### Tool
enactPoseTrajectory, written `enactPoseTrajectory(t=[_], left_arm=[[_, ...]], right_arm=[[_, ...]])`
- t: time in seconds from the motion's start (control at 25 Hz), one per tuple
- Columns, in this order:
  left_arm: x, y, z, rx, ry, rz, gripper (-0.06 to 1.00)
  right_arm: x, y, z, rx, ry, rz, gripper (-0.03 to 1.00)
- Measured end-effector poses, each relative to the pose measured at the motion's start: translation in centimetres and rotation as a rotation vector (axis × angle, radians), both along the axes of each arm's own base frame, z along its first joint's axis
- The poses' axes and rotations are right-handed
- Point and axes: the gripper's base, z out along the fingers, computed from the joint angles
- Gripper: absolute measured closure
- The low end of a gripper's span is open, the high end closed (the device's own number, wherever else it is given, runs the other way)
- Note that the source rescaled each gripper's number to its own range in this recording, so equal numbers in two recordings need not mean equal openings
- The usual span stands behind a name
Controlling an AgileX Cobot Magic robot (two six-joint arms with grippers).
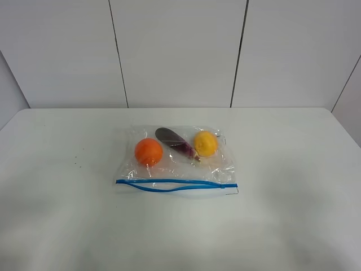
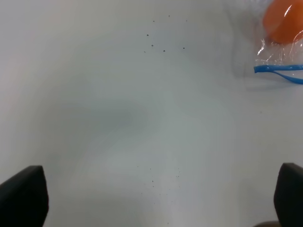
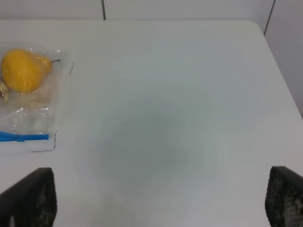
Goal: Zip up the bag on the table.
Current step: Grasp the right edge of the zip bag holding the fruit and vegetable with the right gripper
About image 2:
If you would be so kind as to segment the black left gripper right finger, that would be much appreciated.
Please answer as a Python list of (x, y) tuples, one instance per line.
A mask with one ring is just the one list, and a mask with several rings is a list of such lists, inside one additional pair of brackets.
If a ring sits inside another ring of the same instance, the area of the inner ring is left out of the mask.
[(274, 193), (274, 207), (283, 227), (303, 225), (303, 168), (295, 163), (282, 164)]

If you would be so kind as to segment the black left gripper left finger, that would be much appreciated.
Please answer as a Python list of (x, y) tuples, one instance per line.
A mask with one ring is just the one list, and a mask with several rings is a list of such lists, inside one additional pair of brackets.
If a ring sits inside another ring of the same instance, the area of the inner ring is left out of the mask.
[(42, 166), (28, 166), (0, 185), (2, 227), (42, 227), (49, 196)]

